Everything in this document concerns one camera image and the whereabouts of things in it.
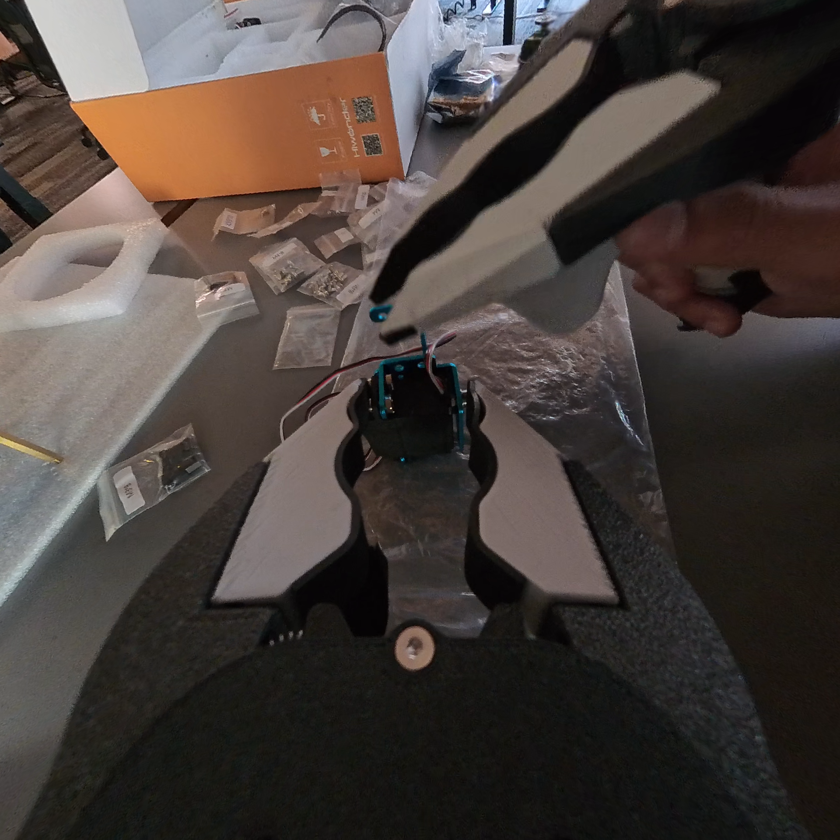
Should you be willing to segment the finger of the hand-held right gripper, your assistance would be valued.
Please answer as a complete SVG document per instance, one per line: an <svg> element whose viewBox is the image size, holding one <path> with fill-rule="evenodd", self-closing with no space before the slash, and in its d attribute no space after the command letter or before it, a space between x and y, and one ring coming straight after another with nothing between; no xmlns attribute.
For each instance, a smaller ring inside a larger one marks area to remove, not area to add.
<svg viewBox="0 0 840 840"><path fill-rule="evenodd" d="M590 321L615 263L612 235L597 234L577 260L560 257L550 219L719 90L718 81L676 72L609 98L533 181L481 212L453 245L411 272L381 338L430 332L491 303L546 333L571 333Z"/></svg>
<svg viewBox="0 0 840 840"><path fill-rule="evenodd" d="M493 235L506 239L534 225L537 213L525 209L517 193L591 106L587 101L567 111L566 99L587 78L596 52L593 38L545 43L520 69L497 108L452 154L392 247L371 292L373 303L406 308L427 291L434 300L443 295L444 302L430 308L446 308L469 286L457 280L454 292L443 291L446 271L474 258L481 270L499 265L480 251Z"/></svg>

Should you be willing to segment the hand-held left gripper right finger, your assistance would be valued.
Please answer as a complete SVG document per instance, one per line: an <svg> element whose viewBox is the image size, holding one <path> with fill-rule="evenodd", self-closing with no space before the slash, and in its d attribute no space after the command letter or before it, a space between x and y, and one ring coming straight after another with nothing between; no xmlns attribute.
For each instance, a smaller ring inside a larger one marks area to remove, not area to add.
<svg viewBox="0 0 840 840"><path fill-rule="evenodd" d="M615 608L619 589L560 452L492 392L468 392L465 578L491 613L514 607L522 632L568 638L567 606Z"/></svg>

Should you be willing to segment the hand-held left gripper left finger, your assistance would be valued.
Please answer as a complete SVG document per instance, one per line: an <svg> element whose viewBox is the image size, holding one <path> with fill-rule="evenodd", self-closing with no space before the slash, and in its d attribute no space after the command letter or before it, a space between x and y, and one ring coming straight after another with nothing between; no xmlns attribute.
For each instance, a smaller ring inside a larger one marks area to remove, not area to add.
<svg viewBox="0 0 840 840"><path fill-rule="evenodd" d="M320 591L344 598L361 588L360 404L364 383L352 382L273 452L211 603L278 604Z"/></svg>

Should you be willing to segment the person's right hand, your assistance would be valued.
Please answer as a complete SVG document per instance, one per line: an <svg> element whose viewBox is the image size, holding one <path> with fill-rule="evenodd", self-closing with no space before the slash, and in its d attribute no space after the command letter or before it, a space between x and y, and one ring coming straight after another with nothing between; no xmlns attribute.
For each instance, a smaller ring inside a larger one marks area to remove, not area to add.
<svg viewBox="0 0 840 840"><path fill-rule="evenodd" d="M742 315L701 293L695 268L758 271L770 294L755 311L766 317L837 319L838 126L798 153L777 185L740 183L661 206L616 242L639 293L720 338L739 331Z"/></svg>

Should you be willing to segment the dark packet of parts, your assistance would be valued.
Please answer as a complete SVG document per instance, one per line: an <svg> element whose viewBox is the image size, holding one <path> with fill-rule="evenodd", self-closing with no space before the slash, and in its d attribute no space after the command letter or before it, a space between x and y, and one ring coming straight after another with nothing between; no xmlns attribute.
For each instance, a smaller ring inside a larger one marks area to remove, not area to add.
<svg viewBox="0 0 840 840"><path fill-rule="evenodd" d="M505 84L501 73L480 67L458 71L464 49L435 61L429 73L425 113L436 123L477 121L498 100Z"/></svg>

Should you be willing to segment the large clear plastic bag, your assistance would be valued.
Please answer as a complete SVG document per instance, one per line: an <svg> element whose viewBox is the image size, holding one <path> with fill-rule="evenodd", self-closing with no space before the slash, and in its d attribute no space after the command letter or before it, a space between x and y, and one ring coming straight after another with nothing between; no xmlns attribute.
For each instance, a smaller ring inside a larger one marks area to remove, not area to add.
<svg viewBox="0 0 840 840"><path fill-rule="evenodd" d="M461 384L477 378L672 553L620 270L612 269L594 318L571 334L539 332L498 305L449 330L456 338L438 354L458 366ZM468 453L384 459L355 485L368 540L388 563L389 631L418 617L473 637L487 618L463 572L478 490Z"/></svg>

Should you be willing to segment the clear bag with black parts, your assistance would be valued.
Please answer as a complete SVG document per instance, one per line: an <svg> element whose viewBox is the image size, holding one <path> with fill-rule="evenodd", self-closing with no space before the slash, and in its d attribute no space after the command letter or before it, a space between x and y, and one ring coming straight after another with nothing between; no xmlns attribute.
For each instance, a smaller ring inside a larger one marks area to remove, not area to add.
<svg viewBox="0 0 840 840"><path fill-rule="evenodd" d="M98 478L98 509L109 541L131 519L203 477L210 468L191 423L160 443L107 468Z"/></svg>

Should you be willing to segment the pile of small screw bags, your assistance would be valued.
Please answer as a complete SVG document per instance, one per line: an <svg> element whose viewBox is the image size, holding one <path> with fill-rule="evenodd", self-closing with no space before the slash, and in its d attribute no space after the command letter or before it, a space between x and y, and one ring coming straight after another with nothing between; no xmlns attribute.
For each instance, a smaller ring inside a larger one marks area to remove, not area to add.
<svg viewBox="0 0 840 840"><path fill-rule="evenodd" d="M341 171L321 175L320 197L279 220L274 204L220 213L214 235L258 240L252 270L275 295L296 291L308 300L287 311L274 370L331 365L342 312L368 297L396 234L435 181L419 171L370 185Z"/></svg>

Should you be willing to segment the white foam sheet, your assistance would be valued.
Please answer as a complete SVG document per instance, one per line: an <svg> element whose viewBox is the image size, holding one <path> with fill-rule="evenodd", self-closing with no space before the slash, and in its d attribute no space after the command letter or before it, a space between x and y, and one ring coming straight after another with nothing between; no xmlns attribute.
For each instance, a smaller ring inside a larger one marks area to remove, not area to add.
<svg viewBox="0 0 840 840"><path fill-rule="evenodd" d="M217 328L196 315L193 278L151 269L119 316L2 332L2 434L64 459L2 446L2 602Z"/></svg>

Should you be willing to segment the white foam box insert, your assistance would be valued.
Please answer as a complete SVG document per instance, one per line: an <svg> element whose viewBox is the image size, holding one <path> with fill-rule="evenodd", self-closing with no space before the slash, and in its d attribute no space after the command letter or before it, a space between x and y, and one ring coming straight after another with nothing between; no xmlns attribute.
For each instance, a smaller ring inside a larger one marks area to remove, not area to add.
<svg viewBox="0 0 840 840"><path fill-rule="evenodd" d="M382 52L411 2L127 2L149 89Z"/></svg>

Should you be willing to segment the orange cardboard box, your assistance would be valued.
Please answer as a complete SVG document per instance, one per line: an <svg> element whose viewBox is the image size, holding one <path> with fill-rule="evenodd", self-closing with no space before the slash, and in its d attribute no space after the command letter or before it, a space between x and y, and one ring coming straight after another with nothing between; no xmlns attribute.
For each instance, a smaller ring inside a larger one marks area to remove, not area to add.
<svg viewBox="0 0 840 840"><path fill-rule="evenodd" d="M432 66L432 2L411 2L382 52L156 90L127 2L26 5L71 107L148 201L407 172Z"/></svg>

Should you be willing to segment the white foam frame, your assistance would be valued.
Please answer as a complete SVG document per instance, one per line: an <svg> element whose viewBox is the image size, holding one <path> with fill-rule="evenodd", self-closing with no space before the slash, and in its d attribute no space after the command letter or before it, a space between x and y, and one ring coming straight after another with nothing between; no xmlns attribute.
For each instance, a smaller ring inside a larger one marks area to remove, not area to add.
<svg viewBox="0 0 840 840"><path fill-rule="evenodd" d="M2 268L1 331L123 314L167 234L160 220L48 234Z"/></svg>

